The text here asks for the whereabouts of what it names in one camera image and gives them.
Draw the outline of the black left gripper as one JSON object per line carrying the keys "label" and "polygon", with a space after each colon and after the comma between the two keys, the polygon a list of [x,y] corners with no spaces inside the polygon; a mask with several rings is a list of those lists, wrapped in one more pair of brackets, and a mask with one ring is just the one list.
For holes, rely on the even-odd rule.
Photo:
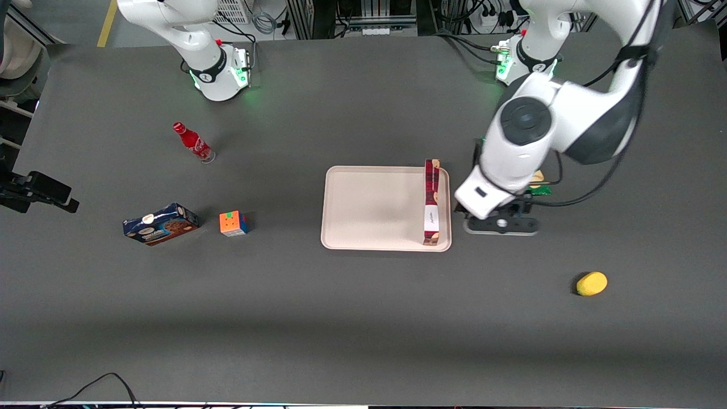
{"label": "black left gripper", "polygon": [[531,193],[524,193],[514,197],[514,199],[506,204],[501,204],[488,217],[495,218],[520,218],[528,215],[532,209],[534,197]]}

